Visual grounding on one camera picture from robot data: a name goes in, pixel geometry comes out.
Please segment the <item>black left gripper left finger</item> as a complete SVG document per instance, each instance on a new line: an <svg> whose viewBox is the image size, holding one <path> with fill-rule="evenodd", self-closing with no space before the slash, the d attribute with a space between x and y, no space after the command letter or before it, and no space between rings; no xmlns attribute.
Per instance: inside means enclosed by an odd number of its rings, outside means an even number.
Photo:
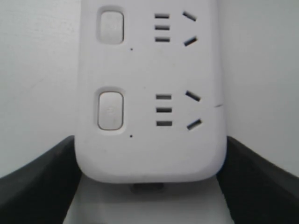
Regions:
<svg viewBox="0 0 299 224"><path fill-rule="evenodd" d="M78 189L74 136L0 179L2 224L62 224Z"/></svg>

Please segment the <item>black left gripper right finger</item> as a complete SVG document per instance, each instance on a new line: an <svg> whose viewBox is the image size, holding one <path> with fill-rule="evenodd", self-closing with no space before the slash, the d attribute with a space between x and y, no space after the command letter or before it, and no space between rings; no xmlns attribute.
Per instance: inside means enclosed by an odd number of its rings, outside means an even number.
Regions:
<svg viewBox="0 0 299 224"><path fill-rule="evenodd" d="M227 137L227 153L216 175L236 224L297 224L299 178Z"/></svg>

